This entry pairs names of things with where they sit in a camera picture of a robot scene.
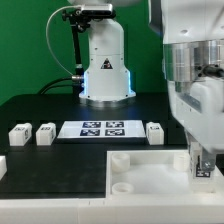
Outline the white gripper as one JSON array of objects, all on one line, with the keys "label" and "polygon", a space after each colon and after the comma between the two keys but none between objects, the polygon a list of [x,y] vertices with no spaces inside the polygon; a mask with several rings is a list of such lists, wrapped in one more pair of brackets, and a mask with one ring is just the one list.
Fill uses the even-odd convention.
[{"label": "white gripper", "polygon": [[175,87],[176,82],[168,82],[172,115],[202,145],[201,170],[213,172],[215,154],[224,154],[224,80],[193,82],[188,93]]}]

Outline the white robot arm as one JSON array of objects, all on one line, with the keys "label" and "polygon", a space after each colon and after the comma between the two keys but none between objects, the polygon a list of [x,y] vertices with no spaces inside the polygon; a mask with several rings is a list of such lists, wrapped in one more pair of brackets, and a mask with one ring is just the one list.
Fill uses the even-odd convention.
[{"label": "white robot arm", "polygon": [[[90,26],[90,65],[80,98],[116,103],[135,93],[124,68],[117,7],[140,0],[68,0]],[[185,129],[193,167],[213,171],[224,153],[224,0],[148,0],[149,24],[163,35],[163,72],[173,117]]]}]

